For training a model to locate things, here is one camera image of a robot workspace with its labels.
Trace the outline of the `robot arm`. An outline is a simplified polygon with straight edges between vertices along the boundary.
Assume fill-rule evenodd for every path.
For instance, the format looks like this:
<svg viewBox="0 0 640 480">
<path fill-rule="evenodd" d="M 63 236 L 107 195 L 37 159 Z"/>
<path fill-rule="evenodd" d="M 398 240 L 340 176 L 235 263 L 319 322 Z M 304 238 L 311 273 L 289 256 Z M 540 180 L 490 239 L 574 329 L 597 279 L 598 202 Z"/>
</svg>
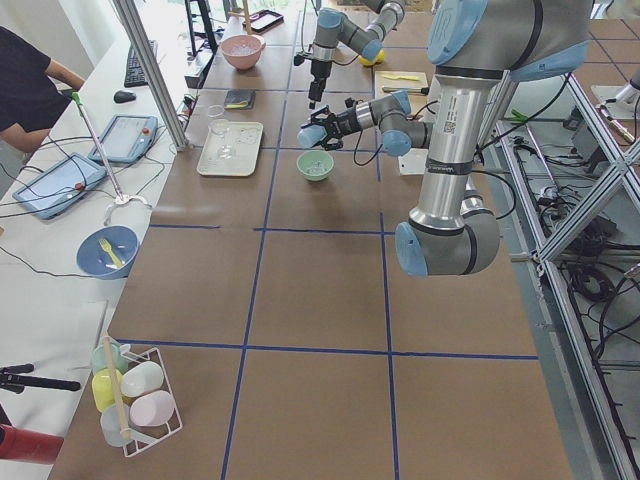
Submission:
<svg viewBox="0 0 640 480">
<path fill-rule="evenodd" d="M 305 148 L 338 149 L 345 136 L 377 127 L 383 150 L 426 151 L 417 205 L 395 231 L 396 255 L 414 276 L 468 275 L 495 259 L 499 227 L 470 180 L 492 88 L 574 71 L 589 44 L 588 1 L 441 1 L 427 55 L 440 87 L 432 123 L 410 119 L 406 92 L 349 106 L 314 108 L 300 129 Z"/>
<path fill-rule="evenodd" d="M 342 43 L 368 61 L 374 61 L 382 50 L 385 37 L 404 19 L 406 2 L 364 1 L 364 5 L 377 14 L 366 28 L 361 28 L 339 10 L 323 7 L 319 10 L 313 42 L 309 50 L 294 56 L 294 65 L 311 62 L 313 80 L 308 91 L 309 108 L 314 109 L 322 100 L 326 82 L 330 77 L 334 55 Z"/>
</svg>

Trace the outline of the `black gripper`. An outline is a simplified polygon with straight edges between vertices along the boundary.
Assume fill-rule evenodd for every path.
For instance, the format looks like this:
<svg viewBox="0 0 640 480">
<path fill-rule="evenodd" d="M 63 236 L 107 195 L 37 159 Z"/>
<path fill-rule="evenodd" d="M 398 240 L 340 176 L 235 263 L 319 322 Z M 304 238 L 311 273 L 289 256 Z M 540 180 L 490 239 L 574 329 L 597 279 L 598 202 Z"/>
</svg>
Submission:
<svg viewBox="0 0 640 480">
<path fill-rule="evenodd" d="M 323 126 L 327 132 L 325 139 L 315 147 L 321 147 L 325 151 L 341 149 L 342 138 L 356 131 L 355 107 L 351 106 L 341 113 L 333 113 L 328 106 L 324 106 L 311 113 L 305 127 L 312 124 Z"/>
<path fill-rule="evenodd" d="M 309 108 L 314 109 L 316 104 L 322 100 L 326 82 L 331 74 L 330 62 L 312 62 L 311 75 L 313 77 L 308 92 Z"/>
</svg>

